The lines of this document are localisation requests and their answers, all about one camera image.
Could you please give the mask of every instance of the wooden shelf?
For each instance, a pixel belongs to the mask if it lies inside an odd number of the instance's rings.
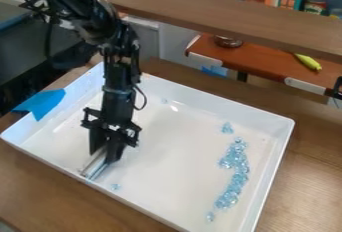
[[[342,21],[239,0],[107,0],[128,14],[342,62]]]
[[[286,78],[326,88],[326,95],[331,95],[339,76],[342,76],[342,64],[317,59],[323,70],[315,72],[305,67],[291,53],[244,43],[240,48],[222,48],[214,43],[212,35],[203,34],[187,53],[196,53],[221,60],[223,66],[240,72],[284,83]]]

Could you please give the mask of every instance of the wooden table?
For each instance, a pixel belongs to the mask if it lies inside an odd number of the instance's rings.
[[[209,34],[202,34],[188,46],[186,55],[192,53],[221,60],[226,68],[327,96],[332,96],[336,80],[342,76],[342,64],[316,59],[323,70],[315,72],[291,53],[252,43],[244,43],[240,48],[222,48]]]
[[[82,67],[49,88],[64,87]],[[296,121],[257,231],[339,232],[342,227],[342,113],[197,70],[152,60],[143,71]],[[0,119],[0,131],[18,117]],[[23,232],[174,231],[0,141],[0,219]]]

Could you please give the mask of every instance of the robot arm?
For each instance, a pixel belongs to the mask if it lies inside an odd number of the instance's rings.
[[[62,8],[80,35],[104,57],[105,85],[101,110],[85,108],[82,126],[89,129],[90,154],[103,150],[103,164],[86,177],[118,161],[126,146],[136,147],[141,128],[132,122],[140,82],[139,42],[115,8],[98,0],[50,0]]]

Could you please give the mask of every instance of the yellow object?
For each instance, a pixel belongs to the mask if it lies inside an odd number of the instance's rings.
[[[295,54],[295,55],[308,68],[312,70],[317,70],[317,71],[322,70],[321,64],[319,64],[313,58],[310,58],[308,56],[301,55],[301,54]]]

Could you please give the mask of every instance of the white tray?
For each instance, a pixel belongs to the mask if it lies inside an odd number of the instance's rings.
[[[41,121],[28,114],[1,137],[20,151],[183,231],[253,231],[292,133],[288,118],[143,75],[147,107],[135,112],[143,128],[140,146],[96,182],[79,175],[89,159],[88,130],[80,127],[85,106],[99,109],[102,64],[65,88],[61,103]],[[234,134],[221,132],[230,122]],[[236,136],[249,143],[251,172],[239,202],[206,220],[233,171],[218,160]],[[114,191],[113,184],[121,188]]]

